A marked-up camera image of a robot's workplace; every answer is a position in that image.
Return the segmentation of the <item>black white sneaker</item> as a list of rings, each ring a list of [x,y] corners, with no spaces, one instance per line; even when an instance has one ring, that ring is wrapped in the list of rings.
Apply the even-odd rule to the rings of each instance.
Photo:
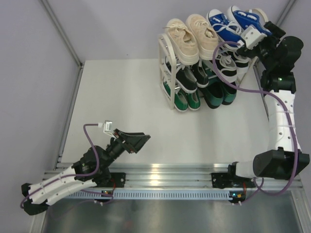
[[[236,52],[233,53],[233,60],[237,67],[237,74],[243,75],[249,69],[250,59],[241,55],[238,55]]]
[[[237,80],[237,66],[230,55],[220,52],[215,58],[216,68],[222,77],[229,83],[233,83]],[[218,76],[215,73],[212,60],[203,60],[202,67],[207,70],[209,69],[213,75]]]

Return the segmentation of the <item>blue canvas sneaker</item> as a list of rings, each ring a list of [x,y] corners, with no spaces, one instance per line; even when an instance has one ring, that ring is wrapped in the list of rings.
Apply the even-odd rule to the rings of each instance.
[[[237,23],[227,18],[218,9],[210,10],[206,17],[221,42],[231,41],[238,43],[241,40],[242,28]]]
[[[264,27],[267,23],[268,16],[260,8],[254,8],[250,10],[241,10],[237,6],[230,6],[226,12],[228,19],[239,24],[243,30],[246,30],[249,26],[255,27],[260,33],[271,35],[272,33]]]

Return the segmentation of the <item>beige sneaker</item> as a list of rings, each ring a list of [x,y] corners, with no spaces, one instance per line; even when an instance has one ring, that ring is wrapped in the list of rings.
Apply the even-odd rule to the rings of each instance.
[[[196,39],[183,21],[171,19],[165,27],[165,34],[172,44],[175,56],[182,64],[190,66],[199,61]]]
[[[193,33],[202,60],[212,60],[219,39],[208,21],[199,14],[192,14],[186,20],[187,28]]]

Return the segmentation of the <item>green loafer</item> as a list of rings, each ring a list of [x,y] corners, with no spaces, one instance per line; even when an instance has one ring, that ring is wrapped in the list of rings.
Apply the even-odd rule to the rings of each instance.
[[[222,90],[222,84],[217,75],[209,68],[205,68],[205,73],[208,77],[208,86],[199,88],[207,105],[211,109],[218,108],[224,100],[224,92]]]
[[[236,98],[237,90],[225,83],[222,84],[222,90],[224,95],[222,104],[230,105]]]

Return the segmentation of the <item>black canvas sneaker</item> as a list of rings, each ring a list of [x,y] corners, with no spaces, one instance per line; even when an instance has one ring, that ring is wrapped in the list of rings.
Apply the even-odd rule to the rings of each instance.
[[[190,67],[194,77],[196,78],[197,86],[200,88],[205,88],[208,86],[209,80],[208,75],[205,70],[196,63]]]
[[[183,90],[185,93],[192,94],[197,90],[197,79],[189,66],[186,66],[176,59],[175,93]]]

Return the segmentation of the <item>green canvas sneaker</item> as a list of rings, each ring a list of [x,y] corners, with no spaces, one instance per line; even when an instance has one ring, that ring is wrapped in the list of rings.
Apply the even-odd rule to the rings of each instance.
[[[162,80],[162,87],[164,88],[165,95],[171,99],[171,90],[170,87],[164,79]],[[186,93],[179,88],[178,90],[175,90],[174,92],[174,107],[176,110],[180,112],[185,112],[188,110],[189,105],[186,98]]]
[[[201,102],[197,91],[194,93],[187,93],[186,98],[188,106],[191,110],[196,111],[201,107]]]

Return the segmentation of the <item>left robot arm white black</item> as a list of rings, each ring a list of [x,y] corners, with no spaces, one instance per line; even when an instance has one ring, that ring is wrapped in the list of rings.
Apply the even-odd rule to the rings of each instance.
[[[124,152],[138,153],[150,138],[144,133],[125,133],[115,129],[105,149],[92,144],[79,161],[59,174],[37,184],[23,184],[21,209],[30,216],[37,215],[68,195],[110,185],[110,165]]]

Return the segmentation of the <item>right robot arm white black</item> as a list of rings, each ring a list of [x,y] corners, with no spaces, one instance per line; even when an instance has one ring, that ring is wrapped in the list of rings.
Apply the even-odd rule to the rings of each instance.
[[[269,144],[266,152],[248,162],[229,165],[228,184],[239,187],[245,178],[273,178],[291,181],[310,163],[310,156],[301,151],[295,135],[294,99],[295,62],[300,58],[303,42],[271,22],[264,25],[268,33],[254,24],[241,34],[238,53],[258,57],[264,66],[260,79],[269,120]]]

